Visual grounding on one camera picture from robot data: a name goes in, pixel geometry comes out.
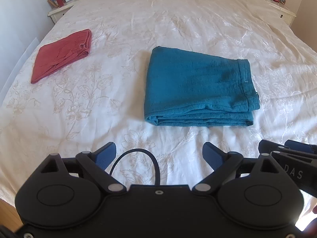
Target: white nightstand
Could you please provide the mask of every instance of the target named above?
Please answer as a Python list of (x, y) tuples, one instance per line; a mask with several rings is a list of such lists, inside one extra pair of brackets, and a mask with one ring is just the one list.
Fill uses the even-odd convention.
[(266, 0), (270, 6), (272, 6), (275, 10), (278, 11), (280, 18), (282, 18), (287, 25), (291, 26), (294, 19), (296, 18), (296, 14), (292, 11), (289, 11), (282, 3), (274, 2), (273, 0)]
[(60, 7), (60, 8), (55, 8), (53, 10), (51, 10), (47, 16), (51, 17), (53, 22), (56, 24), (56, 22), (59, 21), (59, 19), (61, 17), (63, 17), (65, 15), (66, 12), (69, 11), (69, 9), (71, 7), (73, 7), (76, 2), (78, 2), (79, 0), (71, 0), (69, 1), (68, 3), (64, 3), (64, 6), (63, 7)]

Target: power cord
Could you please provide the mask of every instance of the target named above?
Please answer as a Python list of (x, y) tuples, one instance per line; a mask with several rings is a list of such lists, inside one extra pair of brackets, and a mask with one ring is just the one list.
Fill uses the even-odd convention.
[(154, 185), (155, 186), (159, 186), (160, 185), (160, 182), (161, 182), (161, 175), (160, 175), (160, 171), (159, 171), (159, 164), (158, 162), (156, 161), (156, 158), (155, 156), (153, 156), (153, 154), (145, 149), (131, 149), (131, 150), (128, 150), (127, 152), (124, 152), (114, 163), (114, 165), (112, 166), (111, 170), (110, 170), (110, 175), (112, 175), (112, 172), (114, 171), (115, 169), (115, 166), (119, 163), (119, 161), (126, 155), (130, 154), (130, 153), (133, 153), (133, 152), (142, 152), (144, 154), (147, 154), (152, 162), (153, 162), (153, 165), (154, 165), (154, 171), (155, 171), (155, 182), (154, 182)]

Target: folded red garment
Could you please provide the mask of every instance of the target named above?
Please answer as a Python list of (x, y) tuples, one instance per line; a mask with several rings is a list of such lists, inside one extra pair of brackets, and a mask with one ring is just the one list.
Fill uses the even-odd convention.
[(91, 30), (85, 29), (41, 47), (35, 60), (31, 83), (85, 58), (90, 53), (91, 36)]

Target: baseboard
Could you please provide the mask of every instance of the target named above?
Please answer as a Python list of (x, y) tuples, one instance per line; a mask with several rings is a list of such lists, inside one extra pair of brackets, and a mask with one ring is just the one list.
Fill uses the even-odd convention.
[(12, 72), (10, 73), (10, 76), (8, 77), (7, 81), (5, 82), (2, 90), (0, 91), (0, 106), (3, 103), (3, 100), (5, 99), (5, 96), (7, 95), (7, 92), (9, 91), (12, 83), (15, 80), (15, 77), (18, 75), (19, 71), (21, 70), (22, 66), (26, 62), (26, 60), (31, 56), (35, 48), (40, 44), (37, 38), (35, 38), (31, 44), (28, 46), (26, 51), (23, 53), (21, 58), (18, 60), (16, 65), (14, 66)]

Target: bed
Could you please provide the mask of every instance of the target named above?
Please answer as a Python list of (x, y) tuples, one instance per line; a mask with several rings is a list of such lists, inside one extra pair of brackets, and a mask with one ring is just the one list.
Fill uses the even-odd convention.
[[(91, 29), (91, 54), (30, 84), (39, 48)], [(144, 120), (151, 50), (174, 47), (248, 59), (261, 109), (250, 127), (156, 127)], [(264, 0), (80, 0), (26, 61), (0, 108), (0, 198), (14, 196), (50, 153), (73, 157), (115, 142), (117, 156), (151, 151), (161, 184), (194, 184), (212, 172), (202, 145), (257, 157), (262, 139), (317, 144), (317, 54)], [(113, 176), (153, 184), (142, 153), (120, 161)], [(305, 195), (303, 216), (316, 199)]]

